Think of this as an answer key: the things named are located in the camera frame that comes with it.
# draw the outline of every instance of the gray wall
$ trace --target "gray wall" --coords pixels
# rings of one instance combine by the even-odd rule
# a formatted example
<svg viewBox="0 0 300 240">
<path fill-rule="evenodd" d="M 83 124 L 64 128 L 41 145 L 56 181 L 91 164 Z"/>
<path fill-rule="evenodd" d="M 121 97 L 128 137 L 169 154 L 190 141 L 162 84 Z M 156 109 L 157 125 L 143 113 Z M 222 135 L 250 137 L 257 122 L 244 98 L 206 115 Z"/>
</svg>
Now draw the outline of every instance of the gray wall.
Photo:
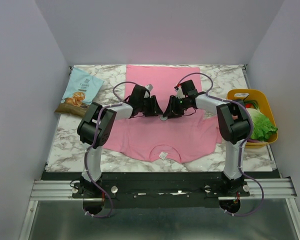
<svg viewBox="0 0 300 240">
<path fill-rule="evenodd" d="M 18 239 L 68 69 L 36 3 L 0 1 L 0 240 Z"/>
<path fill-rule="evenodd" d="M 285 0 L 247 73 L 270 102 L 279 128 L 275 160 L 283 175 L 291 176 L 300 209 L 300 0 Z"/>
<path fill-rule="evenodd" d="M 36 0 L 71 64 L 246 64 L 283 0 Z"/>
</svg>

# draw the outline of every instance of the yellow bin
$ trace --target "yellow bin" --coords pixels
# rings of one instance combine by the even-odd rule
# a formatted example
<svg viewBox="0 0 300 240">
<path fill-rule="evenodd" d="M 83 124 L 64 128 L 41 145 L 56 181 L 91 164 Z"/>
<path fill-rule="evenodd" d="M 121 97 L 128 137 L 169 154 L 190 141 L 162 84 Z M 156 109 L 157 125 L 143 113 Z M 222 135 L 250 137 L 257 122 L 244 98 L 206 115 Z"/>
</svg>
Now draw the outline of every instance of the yellow bin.
<svg viewBox="0 0 300 240">
<path fill-rule="evenodd" d="M 258 91 L 256 89 L 233 89 L 228 92 L 227 98 L 230 100 L 235 99 L 245 99 L 247 101 L 256 101 L 259 106 L 259 110 L 261 113 L 266 115 L 270 122 L 275 126 L 275 119 L 274 115 L 272 114 L 271 108 L 269 106 L 268 100 L 266 95 L 263 92 Z M 278 139 L 278 132 L 273 134 L 267 141 L 267 143 L 254 143 L 254 142 L 247 142 L 246 147 L 251 149 L 258 149 L 266 146 L 267 144 L 272 144 Z"/>
</svg>

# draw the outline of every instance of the snack bag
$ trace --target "snack bag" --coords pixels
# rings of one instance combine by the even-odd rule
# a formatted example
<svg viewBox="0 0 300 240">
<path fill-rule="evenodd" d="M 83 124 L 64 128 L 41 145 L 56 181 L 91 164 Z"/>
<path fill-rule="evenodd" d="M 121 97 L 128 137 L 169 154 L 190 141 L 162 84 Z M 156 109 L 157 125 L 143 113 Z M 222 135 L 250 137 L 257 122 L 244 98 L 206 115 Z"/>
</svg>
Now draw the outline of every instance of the snack bag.
<svg viewBox="0 0 300 240">
<path fill-rule="evenodd" d="M 83 117 L 99 92 L 104 80 L 74 67 L 56 113 Z"/>
</svg>

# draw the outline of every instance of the cabbage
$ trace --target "cabbage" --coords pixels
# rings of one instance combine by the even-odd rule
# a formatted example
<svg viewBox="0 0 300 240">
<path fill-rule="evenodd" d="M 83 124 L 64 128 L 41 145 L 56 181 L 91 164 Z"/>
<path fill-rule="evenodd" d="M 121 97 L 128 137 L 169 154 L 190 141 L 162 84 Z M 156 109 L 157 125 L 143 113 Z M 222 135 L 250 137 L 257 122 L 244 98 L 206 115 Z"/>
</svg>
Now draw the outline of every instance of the cabbage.
<svg viewBox="0 0 300 240">
<path fill-rule="evenodd" d="M 272 134 L 275 134 L 278 131 L 264 114 L 254 108 L 246 109 L 253 122 L 253 132 L 251 135 L 251 139 L 255 139 L 261 142 L 267 141 Z"/>
</svg>

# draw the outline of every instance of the marble tabletop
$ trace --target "marble tabletop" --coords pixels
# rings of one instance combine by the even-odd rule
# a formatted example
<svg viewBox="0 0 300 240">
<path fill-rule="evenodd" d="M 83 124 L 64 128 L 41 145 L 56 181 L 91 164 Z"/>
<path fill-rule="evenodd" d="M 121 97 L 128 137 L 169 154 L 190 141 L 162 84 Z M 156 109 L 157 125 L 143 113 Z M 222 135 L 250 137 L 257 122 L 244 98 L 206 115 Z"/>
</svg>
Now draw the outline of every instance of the marble tabletop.
<svg viewBox="0 0 300 240">
<path fill-rule="evenodd" d="M 214 87 L 209 92 L 212 96 L 226 98 L 231 89 L 246 89 L 247 84 L 239 65 L 156 65 L 165 67 L 199 67 L 213 79 Z M 105 80 L 94 99 L 102 105 L 117 103 L 112 88 L 126 80 L 126 65 L 76 65 L 89 74 Z M 201 76 L 202 89 L 210 87 L 210 82 Z M 119 96 L 124 96 L 125 85 L 118 88 Z M 77 127 L 81 118 L 60 115 L 50 154 L 47 160 L 47 172 L 82 172 L 84 169 L 84 151 L 87 145 L 80 142 Z M 188 163 L 178 163 L 171 159 L 158 159 L 154 162 L 140 161 L 122 153 L 104 149 L 101 156 L 103 172 L 221 172 L 225 166 L 226 147 L 223 141 L 216 144 L 212 154 Z M 271 149 L 268 146 L 259 149 L 245 149 L 244 171 L 267 171 L 276 168 Z"/>
</svg>

